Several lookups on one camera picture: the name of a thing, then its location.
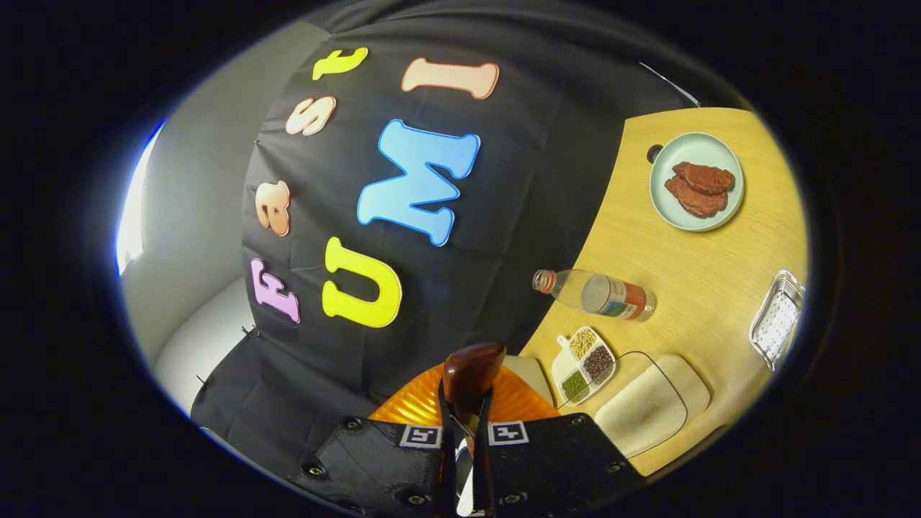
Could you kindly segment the black backdrop cloth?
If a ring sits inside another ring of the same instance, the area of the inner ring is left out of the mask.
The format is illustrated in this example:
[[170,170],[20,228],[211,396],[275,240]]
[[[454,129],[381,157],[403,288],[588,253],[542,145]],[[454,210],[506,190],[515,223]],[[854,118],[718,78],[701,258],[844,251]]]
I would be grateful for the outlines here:
[[260,128],[241,236],[255,328],[200,427],[280,478],[473,343],[516,354],[571,268],[629,118],[690,108],[631,26],[555,0],[352,0]]

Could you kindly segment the brown wooden spoon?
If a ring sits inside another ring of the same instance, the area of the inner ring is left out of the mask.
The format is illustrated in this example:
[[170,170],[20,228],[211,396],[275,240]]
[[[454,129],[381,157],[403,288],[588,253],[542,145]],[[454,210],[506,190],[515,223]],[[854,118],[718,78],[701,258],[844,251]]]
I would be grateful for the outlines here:
[[501,370],[506,348],[497,342],[476,343],[455,351],[444,363],[443,397],[452,419],[463,430],[471,456],[481,407]]

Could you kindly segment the white divided bean dish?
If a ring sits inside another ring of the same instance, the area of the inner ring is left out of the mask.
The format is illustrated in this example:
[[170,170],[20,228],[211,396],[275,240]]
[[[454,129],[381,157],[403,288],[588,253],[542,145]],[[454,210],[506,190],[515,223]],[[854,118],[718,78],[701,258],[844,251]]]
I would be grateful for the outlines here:
[[561,351],[550,365],[558,407],[578,406],[594,396],[617,371],[612,349],[592,327],[580,327],[571,337],[556,338]]

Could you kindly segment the glass tray of rice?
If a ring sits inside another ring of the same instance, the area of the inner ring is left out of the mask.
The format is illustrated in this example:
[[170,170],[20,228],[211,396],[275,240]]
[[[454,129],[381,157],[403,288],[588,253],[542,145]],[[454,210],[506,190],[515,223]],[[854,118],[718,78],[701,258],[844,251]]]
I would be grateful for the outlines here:
[[589,415],[616,449],[633,459],[658,448],[711,402],[703,378],[683,357],[631,351],[573,409]]

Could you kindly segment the clear plastic drink bottle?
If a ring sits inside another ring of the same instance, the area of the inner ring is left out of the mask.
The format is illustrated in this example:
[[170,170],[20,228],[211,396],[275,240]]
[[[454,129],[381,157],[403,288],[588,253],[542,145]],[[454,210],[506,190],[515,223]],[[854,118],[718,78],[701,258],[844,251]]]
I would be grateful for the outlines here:
[[589,270],[537,270],[532,288],[586,314],[633,322],[648,320],[657,306],[652,291]]

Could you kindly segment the white toaster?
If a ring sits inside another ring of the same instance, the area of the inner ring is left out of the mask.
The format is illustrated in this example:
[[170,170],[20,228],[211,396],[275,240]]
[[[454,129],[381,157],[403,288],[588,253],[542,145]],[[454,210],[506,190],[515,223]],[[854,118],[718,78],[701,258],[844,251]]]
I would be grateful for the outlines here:
[[520,377],[532,390],[543,397],[543,400],[553,406],[555,403],[553,390],[536,358],[507,356],[504,358],[503,366],[510,368],[517,377]]

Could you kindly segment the large ceiling light panel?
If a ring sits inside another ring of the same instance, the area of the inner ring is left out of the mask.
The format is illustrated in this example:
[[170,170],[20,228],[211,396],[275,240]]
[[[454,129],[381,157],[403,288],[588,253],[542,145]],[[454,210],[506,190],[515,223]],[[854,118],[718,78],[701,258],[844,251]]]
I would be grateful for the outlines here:
[[145,143],[126,193],[115,240],[115,258],[119,276],[124,275],[145,249],[144,230],[142,230],[142,198],[147,185],[153,150],[164,127],[165,120],[161,120]]

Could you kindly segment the pale green plate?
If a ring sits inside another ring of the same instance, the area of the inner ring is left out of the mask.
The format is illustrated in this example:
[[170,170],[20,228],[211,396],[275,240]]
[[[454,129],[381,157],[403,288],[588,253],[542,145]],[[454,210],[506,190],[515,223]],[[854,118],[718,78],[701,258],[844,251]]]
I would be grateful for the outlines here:
[[[727,190],[727,207],[702,219],[685,210],[680,200],[666,188],[681,162],[721,168],[733,174],[735,184]],[[685,132],[672,138],[655,155],[649,174],[649,196],[655,212],[672,227],[685,232],[710,232],[727,223],[741,207],[745,197],[745,176],[734,152],[720,139],[704,132]]]

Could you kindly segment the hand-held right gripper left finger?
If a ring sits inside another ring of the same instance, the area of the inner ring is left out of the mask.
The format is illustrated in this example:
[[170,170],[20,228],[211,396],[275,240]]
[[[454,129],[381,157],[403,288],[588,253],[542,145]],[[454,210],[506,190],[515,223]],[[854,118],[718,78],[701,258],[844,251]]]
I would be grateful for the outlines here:
[[348,415],[289,481],[360,516],[456,514],[455,435],[443,365],[428,368],[367,417]]

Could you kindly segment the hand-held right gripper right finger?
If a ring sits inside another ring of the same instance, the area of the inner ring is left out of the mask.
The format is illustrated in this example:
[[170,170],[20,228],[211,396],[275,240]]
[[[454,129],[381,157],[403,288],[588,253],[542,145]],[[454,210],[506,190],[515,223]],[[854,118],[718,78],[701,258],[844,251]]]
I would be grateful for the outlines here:
[[560,413],[510,368],[481,403],[471,498],[486,516],[588,516],[644,476],[585,413]]

